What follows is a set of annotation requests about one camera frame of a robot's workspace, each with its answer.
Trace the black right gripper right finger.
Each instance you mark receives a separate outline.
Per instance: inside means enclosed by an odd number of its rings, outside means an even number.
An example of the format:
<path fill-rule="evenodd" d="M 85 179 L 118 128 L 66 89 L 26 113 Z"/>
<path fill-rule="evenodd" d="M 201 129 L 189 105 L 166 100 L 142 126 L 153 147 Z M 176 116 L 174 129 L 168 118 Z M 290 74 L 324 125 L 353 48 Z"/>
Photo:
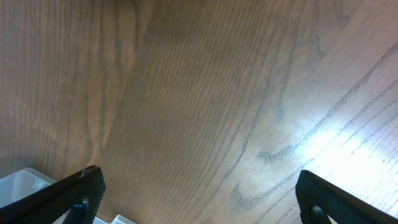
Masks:
<path fill-rule="evenodd" d="M 316 174 L 301 170 L 295 186 L 302 223 L 393 223 L 397 219 Z"/>

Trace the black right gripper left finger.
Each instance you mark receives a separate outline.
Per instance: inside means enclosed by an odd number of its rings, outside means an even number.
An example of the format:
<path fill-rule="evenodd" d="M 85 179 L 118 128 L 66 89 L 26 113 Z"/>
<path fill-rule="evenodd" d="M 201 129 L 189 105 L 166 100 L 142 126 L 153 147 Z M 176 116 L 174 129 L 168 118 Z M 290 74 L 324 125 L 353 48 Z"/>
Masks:
<path fill-rule="evenodd" d="M 69 223 L 93 223 L 106 184 L 100 167 L 89 166 L 1 209 L 1 223 L 53 223 L 72 213 Z"/>

